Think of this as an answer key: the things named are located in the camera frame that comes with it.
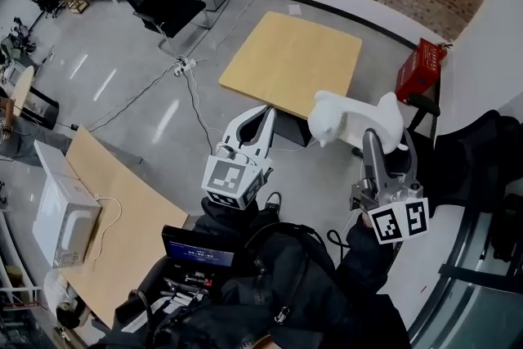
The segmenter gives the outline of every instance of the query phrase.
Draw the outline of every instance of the small display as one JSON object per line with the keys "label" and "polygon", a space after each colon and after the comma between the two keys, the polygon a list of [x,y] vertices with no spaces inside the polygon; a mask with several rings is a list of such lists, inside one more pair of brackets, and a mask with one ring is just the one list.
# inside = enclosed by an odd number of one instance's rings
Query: small display
{"label": "small display", "polygon": [[230,267],[235,256],[232,252],[199,248],[169,241],[168,256],[174,259],[183,259],[189,262],[206,263],[214,266]]}

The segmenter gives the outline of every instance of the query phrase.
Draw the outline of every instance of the power strip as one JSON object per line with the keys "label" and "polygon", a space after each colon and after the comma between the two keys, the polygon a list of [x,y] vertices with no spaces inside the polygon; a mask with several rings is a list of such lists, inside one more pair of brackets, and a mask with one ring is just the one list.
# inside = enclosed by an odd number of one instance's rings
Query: power strip
{"label": "power strip", "polygon": [[180,77],[182,73],[185,73],[196,66],[196,61],[194,59],[190,59],[187,63],[182,62],[178,63],[174,68],[174,75],[176,77]]}

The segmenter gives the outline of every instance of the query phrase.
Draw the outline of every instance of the square wooden table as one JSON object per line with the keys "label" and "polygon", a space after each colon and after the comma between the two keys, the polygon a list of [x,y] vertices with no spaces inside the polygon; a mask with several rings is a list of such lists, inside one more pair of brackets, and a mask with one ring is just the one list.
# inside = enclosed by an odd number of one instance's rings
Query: square wooden table
{"label": "square wooden table", "polygon": [[220,84],[292,115],[298,130],[308,131],[306,119],[317,91],[346,95],[361,43],[336,29],[270,11],[229,63]]}

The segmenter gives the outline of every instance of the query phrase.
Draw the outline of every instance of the wooden table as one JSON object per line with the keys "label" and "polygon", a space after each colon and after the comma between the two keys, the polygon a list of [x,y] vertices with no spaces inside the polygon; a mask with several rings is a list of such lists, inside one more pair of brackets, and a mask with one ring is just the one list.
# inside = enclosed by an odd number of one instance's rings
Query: wooden table
{"label": "wooden table", "polygon": [[111,327],[114,309],[165,255],[163,226],[183,227],[187,214],[123,166],[84,127],[65,157],[91,194],[110,196],[122,204],[122,216],[105,233],[96,263],[92,260],[99,252],[101,232],[118,216],[113,200],[101,200],[85,263],[61,269],[82,300]]}
{"label": "wooden table", "polygon": [[[55,127],[56,120],[58,119],[60,105],[49,96],[44,95],[35,87],[33,87],[33,80],[34,67],[30,65],[22,72],[16,81],[13,92],[11,93],[11,99],[15,101],[15,109],[13,114],[16,117],[22,116],[29,121],[36,120],[40,125],[42,125],[42,127],[52,130]],[[46,118],[44,118],[42,115],[35,114],[32,110],[24,107],[24,103],[27,101],[29,92],[47,102],[52,107],[46,110]]]}
{"label": "wooden table", "polygon": [[267,12],[220,84],[303,121],[314,108],[317,91],[346,95],[361,43],[336,29]]}
{"label": "wooden table", "polygon": [[13,111],[13,114],[16,117],[19,117],[22,113],[25,100],[27,99],[27,95],[29,94],[29,89],[33,84],[33,79],[34,67],[30,65],[27,69],[25,69],[22,72],[22,74],[16,81],[16,85],[11,94],[11,99],[15,102],[15,110]]}

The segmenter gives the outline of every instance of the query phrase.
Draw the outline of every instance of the red fire extinguisher box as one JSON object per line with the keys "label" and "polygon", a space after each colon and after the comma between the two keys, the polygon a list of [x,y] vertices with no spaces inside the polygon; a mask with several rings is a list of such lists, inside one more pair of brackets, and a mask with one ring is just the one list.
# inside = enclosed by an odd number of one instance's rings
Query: red fire extinguisher box
{"label": "red fire extinguisher box", "polygon": [[442,46],[420,38],[419,45],[398,72],[398,101],[404,101],[410,93],[424,93],[432,86],[440,78],[440,62],[445,56]]}

